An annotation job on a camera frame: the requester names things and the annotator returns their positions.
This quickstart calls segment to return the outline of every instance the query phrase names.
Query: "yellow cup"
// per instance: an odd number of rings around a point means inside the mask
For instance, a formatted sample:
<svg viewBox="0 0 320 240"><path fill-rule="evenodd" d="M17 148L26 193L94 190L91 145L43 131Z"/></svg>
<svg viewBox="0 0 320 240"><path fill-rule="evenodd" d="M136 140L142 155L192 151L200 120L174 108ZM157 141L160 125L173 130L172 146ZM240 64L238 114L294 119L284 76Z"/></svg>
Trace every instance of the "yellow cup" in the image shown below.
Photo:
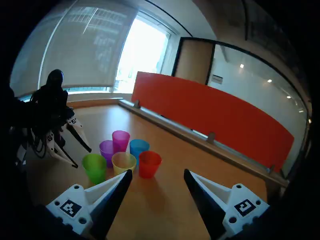
<svg viewBox="0 0 320 240"><path fill-rule="evenodd" d="M134 171L137 160L136 158L127 152L118 152L112 156L113 170L116 175L131 169Z"/></svg>

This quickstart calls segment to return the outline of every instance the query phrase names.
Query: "pink cup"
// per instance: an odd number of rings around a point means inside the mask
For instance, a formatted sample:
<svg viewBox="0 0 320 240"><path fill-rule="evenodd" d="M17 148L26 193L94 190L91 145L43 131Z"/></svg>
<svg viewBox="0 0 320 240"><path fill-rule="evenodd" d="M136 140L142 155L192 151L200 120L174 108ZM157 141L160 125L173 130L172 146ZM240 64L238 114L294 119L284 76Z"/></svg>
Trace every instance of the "pink cup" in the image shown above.
<svg viewBox="0 0 320 240"><path fill-rule="evenodd" d="M125 152L127 150L129 139L130 134L128 132L118 130L112 133L112 141L115 145L120 147L120 152Z"/></svg>
<svg viewBox="0 0 320 240"><path fill-rule="evenodd" d="M101 155L106 159L107 161L107 167L112 168L112 156L120 151L120 146L116 143L114 143L112 140L106 140L100 143L100 152Z"/></svg>

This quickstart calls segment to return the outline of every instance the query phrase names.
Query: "roller shade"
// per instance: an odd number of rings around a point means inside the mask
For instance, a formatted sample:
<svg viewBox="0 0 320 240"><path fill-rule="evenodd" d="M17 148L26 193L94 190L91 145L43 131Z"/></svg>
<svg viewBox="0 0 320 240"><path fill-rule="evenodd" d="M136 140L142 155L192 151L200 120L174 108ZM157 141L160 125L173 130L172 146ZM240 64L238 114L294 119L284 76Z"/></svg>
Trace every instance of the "roller shade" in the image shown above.
<svg viewBox="0 0 320 240"><path fill-rule="evenodd" d="M78 1L65 15L47 49L40 85L58 68L63 86L110 86L137 10L112 1Z"/></svg>
<svg viewBox="0 0 320 240"><path fill-rule="evenodd" d="M112 87L137 13L111 0L58 5L36 26L16 59L10 78L15 95L37 90L57 68L64 73L64 87Z"/></svg>
<svg viewBox="0 0 320 240"><path fill-rule="evenodd" d="M14 63L10 87L16 96L30 94L37 90L39 70L44 50L52 31L70 4L61 4L44 17L21 48Z"/></svg>

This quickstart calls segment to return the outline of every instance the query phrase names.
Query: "red panel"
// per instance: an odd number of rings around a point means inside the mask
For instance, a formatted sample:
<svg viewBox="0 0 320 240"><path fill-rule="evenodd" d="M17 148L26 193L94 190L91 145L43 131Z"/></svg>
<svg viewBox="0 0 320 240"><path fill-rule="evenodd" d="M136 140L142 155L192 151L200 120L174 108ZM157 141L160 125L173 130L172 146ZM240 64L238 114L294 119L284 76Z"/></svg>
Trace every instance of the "red panel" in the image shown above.
<svg viewBox="0 0 320 240"><path fill-rule="evenodd" d="M279 171L294 137L255 106L189 80L138 72L132 102L165 116Z"/></svg>

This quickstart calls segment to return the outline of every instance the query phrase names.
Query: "wooden table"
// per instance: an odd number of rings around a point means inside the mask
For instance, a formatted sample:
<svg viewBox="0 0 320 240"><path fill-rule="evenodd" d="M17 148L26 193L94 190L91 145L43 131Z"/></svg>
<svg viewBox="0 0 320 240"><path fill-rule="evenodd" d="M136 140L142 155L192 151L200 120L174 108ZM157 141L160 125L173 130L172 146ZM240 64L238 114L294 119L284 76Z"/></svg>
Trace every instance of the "wooden table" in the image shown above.
<svg viewBox="0 0 320 240"><path fill-rule="evenodd" d="M109 230L112 239L209 239L209 234L184 182L187 168L207 179L231 188L242 183L266 201L264 180L253 176L118 105L76 109L93 153L99 143L111 140L112 132L125 130L131 139L150 143L150 150L162 157L162 165L152 179L142 179L134 171L131 185ZM38 159L27 155L28 184L35 204L47 205L69 186L91 185L81 165L86 150L65 131L66 151L79 164L75 169L52 158ZM113 177L107 171L107 178Z"/></svg>

